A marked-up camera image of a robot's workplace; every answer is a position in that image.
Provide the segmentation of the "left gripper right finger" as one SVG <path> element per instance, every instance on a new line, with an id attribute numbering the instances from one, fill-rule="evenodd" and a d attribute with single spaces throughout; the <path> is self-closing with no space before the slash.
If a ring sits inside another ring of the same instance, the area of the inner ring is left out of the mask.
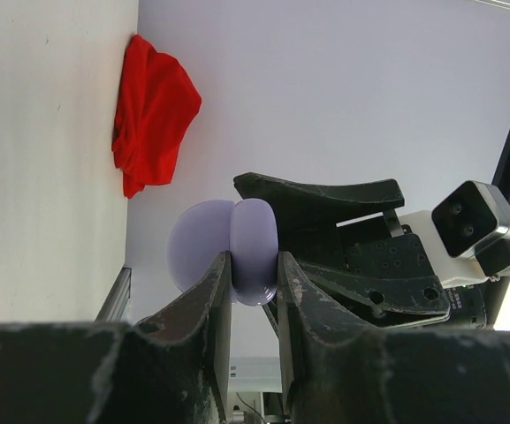
<path id="1" fill-rule="evenodd" d="M 278 340 L 293 423 L 393 423 L 386 334 L 314 285 L 288 252 L 278 257 Z"/>

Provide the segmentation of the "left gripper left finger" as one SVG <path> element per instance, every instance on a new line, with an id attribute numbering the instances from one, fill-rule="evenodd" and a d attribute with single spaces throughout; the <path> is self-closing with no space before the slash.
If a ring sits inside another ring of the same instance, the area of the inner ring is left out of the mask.
<path id="1" fill-rule="evenodd" d="M 112 343 L 92 374 L 88 423 L 224 423 L 231 335 L 231 255 Z"/>

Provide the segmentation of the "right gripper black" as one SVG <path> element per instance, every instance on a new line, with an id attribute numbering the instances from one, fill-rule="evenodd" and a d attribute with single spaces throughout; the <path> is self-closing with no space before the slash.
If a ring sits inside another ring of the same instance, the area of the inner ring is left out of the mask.
<path id="1" fill-rule="evenodd" d="M 430 212 L 397 216 L 404 197 L 395 179 L 311 185 L 247 172 L 233 184 L 242 199 L 270 204 L 279 248 L 364 321 L 379 328 L 486 327 L 480 265 L 448 255 Z"/>

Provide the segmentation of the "purple charging case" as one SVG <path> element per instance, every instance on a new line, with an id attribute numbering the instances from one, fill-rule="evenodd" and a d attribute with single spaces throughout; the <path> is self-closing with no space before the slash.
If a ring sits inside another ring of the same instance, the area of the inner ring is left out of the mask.
<path id="1" fill-rule="evenodd" d="M 185 292 L 219 254 L 228 253 L 233 299 L 263 306 L 278 289 L 278 251 L 277 220 L 268 202 L 213 200 L 179 217 L 168 238 L 167 262 L 173 282 Z"/>

